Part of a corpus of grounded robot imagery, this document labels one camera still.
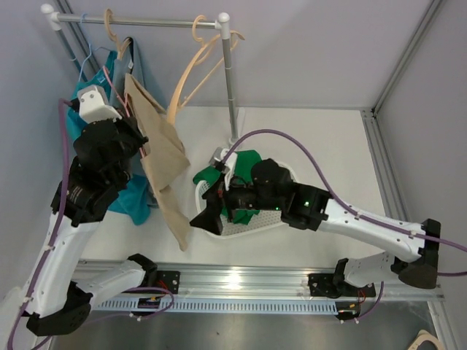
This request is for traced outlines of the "pink wire hanger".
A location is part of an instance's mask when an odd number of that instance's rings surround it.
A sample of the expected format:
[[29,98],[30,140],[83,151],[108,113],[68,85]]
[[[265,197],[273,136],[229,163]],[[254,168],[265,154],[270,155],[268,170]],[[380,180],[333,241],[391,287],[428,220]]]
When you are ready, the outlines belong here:
[[130,118],[130,117],[131,117],[131,114],[130,114],[130,112],[129,112],[129,110],[128,110],[128,107],[127,107],[127,100],[123,100],[123,99],[121,98],[120,94],[118,93],[116,87],[114,86],[114,84],[112,83],[112,80],[111,80],[110,77],[109,77],[109,70],[107,69],[107,67],[106,67],[106,66],[103,66],[103,67],[102,67],[102,70],[103,70],[103,72],[104,72],[104,75],[105,75],[106,80],[107,80],[108,83],[109,83],[109,86],[111,87],[111,90],[114,92],[114,94],[116,95],[118,101],[119,101],[120,104],[122,105],[123,110],[125,111],[125,116],[126,116],[127,118]]

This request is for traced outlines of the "beige t shirt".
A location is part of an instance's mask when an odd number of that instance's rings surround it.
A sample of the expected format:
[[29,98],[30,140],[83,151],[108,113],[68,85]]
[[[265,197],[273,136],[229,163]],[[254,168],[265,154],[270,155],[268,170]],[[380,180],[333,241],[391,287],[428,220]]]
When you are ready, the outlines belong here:
[[185,148],[175,127],[167,121],[163,107],[131,75],[125,75],[125,97],[138,122],[141,132],[148,138],[144,145],[142,168],[165,223],[176,238],[182,251],[188,248],[189,220],[182,213],[172,182],[190,165]]

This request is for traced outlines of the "green t shirt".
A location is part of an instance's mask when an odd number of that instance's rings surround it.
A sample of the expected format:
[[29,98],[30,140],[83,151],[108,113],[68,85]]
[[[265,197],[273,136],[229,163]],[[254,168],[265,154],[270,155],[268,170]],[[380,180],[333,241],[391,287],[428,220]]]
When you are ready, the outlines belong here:
[[[237,162],[234,170],[234,175],[237,177],[236,182],[239,182],[241,179],[243,182],[251,183],[251,169],[256,163],[259,163],[262,158],[260,154],[253,149],[237,152],[237,155]],[[193,177],[193,183],[198,184],[200,181],[205,181],[209,185],[212,185],[218,180],[219,176],[220,172],[218,170],[208,166]],[[259,213],[258,210],[237,211],[233,223],[248,225],[253,216]]]

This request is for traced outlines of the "grey blue t shirt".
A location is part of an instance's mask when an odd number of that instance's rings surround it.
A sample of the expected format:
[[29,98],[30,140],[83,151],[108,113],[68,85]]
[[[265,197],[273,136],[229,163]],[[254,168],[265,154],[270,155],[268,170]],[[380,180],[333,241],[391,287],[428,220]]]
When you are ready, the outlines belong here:
[[123,97],[127,74],[132,75],[136,81],[146,87],[139,47],[136,40],[131,36],[125,38],[120,50],[117,52],[117,58],[114,60],[112,84],[116,93],[112,92],[112,98],[116,98],[116,94],[121,98]]

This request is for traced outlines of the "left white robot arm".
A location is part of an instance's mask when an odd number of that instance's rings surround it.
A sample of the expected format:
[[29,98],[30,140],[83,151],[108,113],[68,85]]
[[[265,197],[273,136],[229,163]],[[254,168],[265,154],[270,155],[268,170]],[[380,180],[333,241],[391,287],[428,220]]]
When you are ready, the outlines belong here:
[[97,278],[72,278],[91,236],[127,187],[131,158],[147,140],[135,118],[121,117],[89,123],[74,141],[76,155],[65,163],[66,176],[51,204],[51,231],[31,278],[29,304],[21,312],[33,334],[68,335],[100,303],[133,288],[155,288],[157,265],[141,254]]

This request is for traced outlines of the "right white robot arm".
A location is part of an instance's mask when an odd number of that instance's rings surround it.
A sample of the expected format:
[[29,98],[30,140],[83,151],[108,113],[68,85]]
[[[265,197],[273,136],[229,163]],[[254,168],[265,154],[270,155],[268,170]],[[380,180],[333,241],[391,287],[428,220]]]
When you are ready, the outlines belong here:
[[222,211],[228,220],[241,210],[276,211],[285,224],[298,230],[335,233],[381,249],[372,256],[340,259],[333,273],[310,275],[313,295],[327,298],[354,296],[374,282],[398,279],[419,289],[434,289],[438,277],[441,225],[399,222],[339,203],[318,187],[295,182],[288,169],[272,159],[251,170],[251,182],[232,175],[218,162],[219,179],[202,195],[206,207],[190,225],[220,235]]

